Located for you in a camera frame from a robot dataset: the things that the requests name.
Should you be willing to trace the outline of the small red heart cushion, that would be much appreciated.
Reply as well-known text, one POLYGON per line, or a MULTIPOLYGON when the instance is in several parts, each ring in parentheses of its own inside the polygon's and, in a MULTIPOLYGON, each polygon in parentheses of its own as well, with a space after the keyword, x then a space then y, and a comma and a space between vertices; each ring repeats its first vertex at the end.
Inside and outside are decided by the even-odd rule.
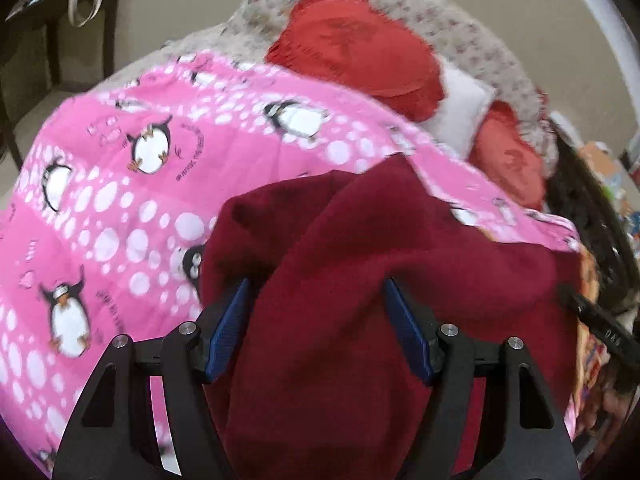
POLYGON ((518 121, 508 103, 491 103, 468 162, 483 171, 515 203, 541 210, 546 195, 544 162, 520 137, 518 121))

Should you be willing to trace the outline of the grey floral bed cover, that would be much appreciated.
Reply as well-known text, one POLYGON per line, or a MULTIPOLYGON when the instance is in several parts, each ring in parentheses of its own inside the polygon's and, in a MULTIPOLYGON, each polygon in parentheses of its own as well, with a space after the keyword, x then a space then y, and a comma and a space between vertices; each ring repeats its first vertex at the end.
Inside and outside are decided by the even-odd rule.
MULTIPOLYGON (((369 1, 376 10, 407 25, 454 66, 494 88, 497 98, 514 111, 523 141, 544 162, 544 175, 552 176, 559 153, 555 134, 542 119, 542 96, 501 39, 451 0, 369 1)), ((258 62, 285 29, 298 2, 242 0, 227 21, 168 42, 106 78, 96 90, 122 88, 154 66, 205 49, 235 61, 258 62)))

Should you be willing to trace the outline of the dark red garment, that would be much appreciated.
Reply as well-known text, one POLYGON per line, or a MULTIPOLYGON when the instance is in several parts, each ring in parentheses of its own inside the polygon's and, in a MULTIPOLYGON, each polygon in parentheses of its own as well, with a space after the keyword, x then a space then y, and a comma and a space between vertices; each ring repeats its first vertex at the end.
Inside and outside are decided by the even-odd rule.
POLYGON ((390 479, 430 393, 384 310, 397 278, 478 339, 522 338, 558 408, 572 394, 577 322, 556 299, 580 282, 574 226, 527 211, 490 183, 443 202, 405 157, 264 186, 221 209, 200 291, 258 290, 232 367, 208 389, 242 479, 390 479))

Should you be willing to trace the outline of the dark wooden desk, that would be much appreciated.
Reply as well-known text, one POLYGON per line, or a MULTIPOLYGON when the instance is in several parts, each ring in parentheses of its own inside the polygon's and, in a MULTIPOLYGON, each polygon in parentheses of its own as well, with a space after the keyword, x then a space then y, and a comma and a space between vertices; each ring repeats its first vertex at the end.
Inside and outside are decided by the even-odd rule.
POLYGON ((1 65, 15 58, 23 37, 29 32, 43 32, 46 67, 53 87, 61 80, 58 25, 62 18, 76 29, 84 27, 98 14, 103 15, 101 66, 102 76, 115 71, 115 36, 119 0, 18 0, 1 23, 1 65))

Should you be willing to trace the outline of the dark wooden bedside table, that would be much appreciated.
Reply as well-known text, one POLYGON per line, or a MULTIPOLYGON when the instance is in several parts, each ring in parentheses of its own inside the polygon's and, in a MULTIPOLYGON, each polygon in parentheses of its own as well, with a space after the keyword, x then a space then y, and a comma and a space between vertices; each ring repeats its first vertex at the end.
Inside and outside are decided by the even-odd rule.
POLYGON ((623 187, 624 167, 596 142, 575 145, 548 121, 559 159, 547 184, 547 203, 570 219, 596 259, 599 304, 614 314, 631 310, 639 295, 639 218, 623 187))

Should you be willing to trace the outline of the white pillow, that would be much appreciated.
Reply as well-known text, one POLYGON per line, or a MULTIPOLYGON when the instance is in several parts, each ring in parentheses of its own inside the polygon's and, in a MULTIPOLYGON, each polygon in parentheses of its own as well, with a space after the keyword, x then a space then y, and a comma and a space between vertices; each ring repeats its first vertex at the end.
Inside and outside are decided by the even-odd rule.
POLYGON ((447 144, 460 158, 467 159, 497 90, 460 70, 443 56, 436 58, 445 96, 438 103, 435 114, 420 126, 438 142, 447 144))

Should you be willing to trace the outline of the large red heart cushion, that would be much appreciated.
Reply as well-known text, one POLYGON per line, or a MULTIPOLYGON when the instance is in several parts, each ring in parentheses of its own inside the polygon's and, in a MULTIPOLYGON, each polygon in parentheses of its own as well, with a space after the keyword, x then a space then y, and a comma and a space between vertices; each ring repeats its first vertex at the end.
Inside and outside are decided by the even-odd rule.
POLYGON ((299 0, 266 61, 357 90, 412 122, 434 116, 446 96, 432 47, 369 0, 299 0))

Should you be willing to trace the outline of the colourful patterned clothing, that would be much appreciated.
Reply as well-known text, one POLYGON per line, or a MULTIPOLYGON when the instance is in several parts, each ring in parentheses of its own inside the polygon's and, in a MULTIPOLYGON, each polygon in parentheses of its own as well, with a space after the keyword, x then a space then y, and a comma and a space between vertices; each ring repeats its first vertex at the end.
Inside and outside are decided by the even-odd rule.
POLYGON ((608 367, 611 356, 605 345, 588 330, 577 324, 576 378, 570 394, 564 422, 575 439, 586 430, 596 429, 597 412, 613 419, 613 429, 619 430, 634 406, 634 393, 614 391, 616 371, 608 367))

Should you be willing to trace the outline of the pink penguin blanket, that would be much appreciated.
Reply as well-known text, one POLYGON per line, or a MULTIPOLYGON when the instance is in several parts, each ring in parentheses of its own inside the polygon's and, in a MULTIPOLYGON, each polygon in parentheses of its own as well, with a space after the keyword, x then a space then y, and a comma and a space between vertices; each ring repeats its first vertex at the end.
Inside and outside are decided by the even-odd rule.
POLYGON ((202 52, 65 101, 1 214, 1 415, 29 460, 50 470, 114 336, 154 338, 198 316, 228 200, 395 155, 443 202, 482 179, 518 205, 405 116, 273 65, 202 52))

